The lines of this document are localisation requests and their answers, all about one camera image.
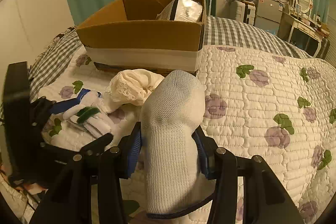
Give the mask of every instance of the purple flower print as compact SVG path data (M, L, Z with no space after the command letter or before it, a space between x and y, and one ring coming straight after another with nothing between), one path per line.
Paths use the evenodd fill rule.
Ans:
M281 127L267 129L265 139L269 146L278 148L286 148L291 140L288 131Z
M306 117L306 120L313 123L316 120L316 110L311 107L306 107L303 109L303 115Z
M211 93L205 97L204 117L209 119L220 119L226 114L227 103L217 94Z
M225 52L235 52L236 51L235 48L230 48L230 47L217 47L217 49L221 51L225 51Z
M61 95L62 99L70 99L74 93L74 88L72 86L64 86L59 95Z
M282 63L282 64L286 61L286 58L284 58L284 57L272 56L272 58L273 58L275 61L277 61L277 62L279 62L279 63Z
M313 67L307 68L307 74L310 79L318 79L321 77L321 74Z
M84 65L84 64L88 65L91 61L92 60L88 55L82 54L76 59L76 66L80 67L81 65Z
M120 123L121 120L125 119L126 115L125 115L125 112L121 108L118 108L114 112L108 114L108 116L115 124L117 124L117 123Z
M237 221L243 220L243 215L244 215L244 199L239 198L237 202L236 220Z
M313 157L311 159L311 166L313 166L314 168L316 168L318 166L318 164L322 161L322 158L323 158L323 149L322 149L322 146L317 145L314 148Z
M269 77L265 71L254 69L250 72L250 80L259 87L269 84Z
M309 223L317 213L316 201L307 202L299 207L299 212L305 223Z

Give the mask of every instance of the white sock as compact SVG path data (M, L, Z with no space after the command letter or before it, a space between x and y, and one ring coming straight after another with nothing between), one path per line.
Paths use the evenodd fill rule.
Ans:
M140 115L147 173L147 212L168 214L200 202L213 183L199 172L192 133L203 120L205 86L185 71L171 72Z

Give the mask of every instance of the mini fridge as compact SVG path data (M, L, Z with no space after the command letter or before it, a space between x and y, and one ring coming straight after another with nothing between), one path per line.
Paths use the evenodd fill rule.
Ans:
M275 0L256 0L257 10L254 26L277 35L280 26L283 5Z

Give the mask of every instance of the floral pattern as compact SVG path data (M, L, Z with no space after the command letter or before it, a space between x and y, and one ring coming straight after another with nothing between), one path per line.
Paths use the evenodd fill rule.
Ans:
M62 99L70 99L73 93L74 93L74 88L67 85L61 89L61 91L59 92L59 95L61 95Z
M271 127L265 133L265 139L270 147L286 148L290 143L288 131L281 127Z
M269 77L265 71L254 69L250 72L250 80L259 87L269 84Z
M305 223L309 223L318 211L316 201L309 201L299 207L300 215Z
M225 51L225 52L235 52L236 51L235 48L230 48L230 47L217 47L217 49L221 51Z
M279 63L284 63L285 61L286 61L286 58L284 58L284 57L280 57L280 56L272 56L272 58L275 60L275 61L277 61L277 62L279 62Z
M76 66L80 67L81 65L84 65L84 64L88 65L91 61L92 60L88 55L82 54L76 59Z
M321 74L313 67L307 68L307 75L310 79L318 79L321 77Z
M305 116L308 122L315 122L316 121L316 110L311 107L307 107L303 110L303 115Z
M226 114L227 103L215 93L205 97L204 117L209 119L220 119Z
M289 134L294 134L294 128L292 126L292 121L286 114L280 113L274 116L273 120L278 124L281 124L280 128L284 128L288 131Z
M314 148L313 157L311 159L311 166L316 168L318 166L318 164L321 162L322 158L323 158L322 146L317 145Z
M244 215L244 199L239 198L237 202L236 220L238 221L243 220L243 215Z
M302 77L303 81L305 81L306 83L309 81L309 78L308 78L308 74L307 74L306 68L302 68L302 69L300 70L300 76Z
M120 123L121 120L125 119L125 112L121 109L118 108L117 110L115 110L112 113L109 113L108 116L110 117L110 119L115 123Z
M320 163L319 167L317 167L317 170L318 170L318 171L319 171L319 170L322 170L324 167L327 166L327 164L328 164L329 162L331 162L331 160L332 160L332 156L331 156L331 152L330 152L330 150L326 150L326 151L324 151L324 153L323 153L323 158L322 158L322 160L321 160L321 163Z
M57 135L62 130L61 120L58 118L55 118L54 124L52 126L52 130L49 132L49 136L52 137L54 135Z

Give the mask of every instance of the blue gripper pad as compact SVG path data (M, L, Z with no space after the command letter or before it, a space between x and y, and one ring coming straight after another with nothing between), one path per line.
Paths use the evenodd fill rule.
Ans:
M196 128L192 134L192 138L197 146L201 173L204 174L208 180L215 179L216 169L214 151L218 147L215 140L211 137L206 137L201 126Z
M72 108L75 105L80 104L84 95L87 94L89 91L91 90L81 89L81 91L78 93L76 98L60 101L60 102L53 104L52 108L50 109L50 113L56 115L56 114L67 111L69 108Z
M137 166L142 142L141 142L141 126L140 122L137 122L134 129L127 141L130 144L130 149L127 154L127 175L128 177L134 173Z

